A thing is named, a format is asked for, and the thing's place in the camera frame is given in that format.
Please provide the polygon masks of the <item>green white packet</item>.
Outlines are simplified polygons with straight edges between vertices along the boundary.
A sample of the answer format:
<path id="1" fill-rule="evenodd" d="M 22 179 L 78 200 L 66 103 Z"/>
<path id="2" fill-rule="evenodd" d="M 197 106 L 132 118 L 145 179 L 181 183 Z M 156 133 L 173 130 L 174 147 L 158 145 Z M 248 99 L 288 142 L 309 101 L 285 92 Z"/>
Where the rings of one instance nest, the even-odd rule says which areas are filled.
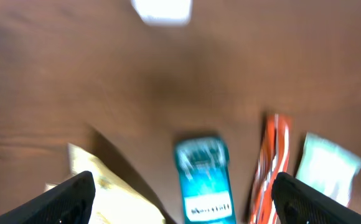
<path id="1" fill-rule="evenodd" d="M 338 144 L 307 133 L 296 178 L 343 206 L 348 206 L 361 158 Z"/>

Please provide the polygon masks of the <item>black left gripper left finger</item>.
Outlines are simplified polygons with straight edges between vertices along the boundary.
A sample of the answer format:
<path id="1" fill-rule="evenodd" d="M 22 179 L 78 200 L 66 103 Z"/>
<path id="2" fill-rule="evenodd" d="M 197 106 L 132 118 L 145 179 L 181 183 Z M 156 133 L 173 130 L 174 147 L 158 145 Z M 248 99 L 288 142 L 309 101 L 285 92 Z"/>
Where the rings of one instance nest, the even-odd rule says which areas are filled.
<path id="1" fill-rule="evenodd" d="M 88 224 L 95 198 L 90 171 L 83 171 L 0 216 L 0 224 Z"/>

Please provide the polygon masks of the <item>yellow snack bag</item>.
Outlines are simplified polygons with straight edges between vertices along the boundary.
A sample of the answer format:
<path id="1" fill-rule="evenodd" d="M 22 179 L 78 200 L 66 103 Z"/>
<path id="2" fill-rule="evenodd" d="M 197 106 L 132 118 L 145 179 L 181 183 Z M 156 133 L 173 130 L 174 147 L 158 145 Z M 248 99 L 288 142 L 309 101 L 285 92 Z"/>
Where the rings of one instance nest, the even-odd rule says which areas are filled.
<path id="1" fill-rule="evenodd" d="M 109 170 L 93 154 L 79 146 L 68 144 L 70 175 L 83 171 L 93 174 L 95 198 L 89 224 L 165 224 L 159 209 Z"/>

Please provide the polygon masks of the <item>teal mouthwash bottle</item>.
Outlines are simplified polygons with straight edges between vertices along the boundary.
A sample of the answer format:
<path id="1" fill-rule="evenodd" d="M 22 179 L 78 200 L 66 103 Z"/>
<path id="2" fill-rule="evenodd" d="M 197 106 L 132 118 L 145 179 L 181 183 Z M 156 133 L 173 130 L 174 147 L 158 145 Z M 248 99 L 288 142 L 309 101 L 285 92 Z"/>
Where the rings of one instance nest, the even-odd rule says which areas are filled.
<path id="1" fill-rule="evenodd" d="M 225 142 L 218 136 L 185 139 L 176 143 L 174 157 L 184 222 L 235 224 Z"/>

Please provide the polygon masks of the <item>red candy bar wrapper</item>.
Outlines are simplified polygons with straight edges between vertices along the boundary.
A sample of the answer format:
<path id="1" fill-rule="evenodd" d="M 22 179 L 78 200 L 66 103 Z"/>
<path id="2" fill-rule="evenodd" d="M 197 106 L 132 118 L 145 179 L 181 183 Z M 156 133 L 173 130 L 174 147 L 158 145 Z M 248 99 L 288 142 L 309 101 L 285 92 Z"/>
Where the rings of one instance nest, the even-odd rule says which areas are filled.
<path id="1" fill-rule="evenodd" d="M 277 214 L 271 190 L 276 176 L 288 169 L 289 131 L 290 119 L 287 116 L 275 113 L 266 117 L 246 220 L 249 224 L 276 223 Z"/>

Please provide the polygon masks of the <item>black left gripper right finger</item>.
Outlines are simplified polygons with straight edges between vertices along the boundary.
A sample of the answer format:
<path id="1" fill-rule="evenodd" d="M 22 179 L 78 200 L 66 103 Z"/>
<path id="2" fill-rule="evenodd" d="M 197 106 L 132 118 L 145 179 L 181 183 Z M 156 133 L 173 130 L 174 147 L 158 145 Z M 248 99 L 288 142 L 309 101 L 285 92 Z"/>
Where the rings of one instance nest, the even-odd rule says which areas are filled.
<path id="1" fill-rule="evenodd" d="M 361 214 L 280 172 L 271 197 L 281 224 L 361 224 Z"/>

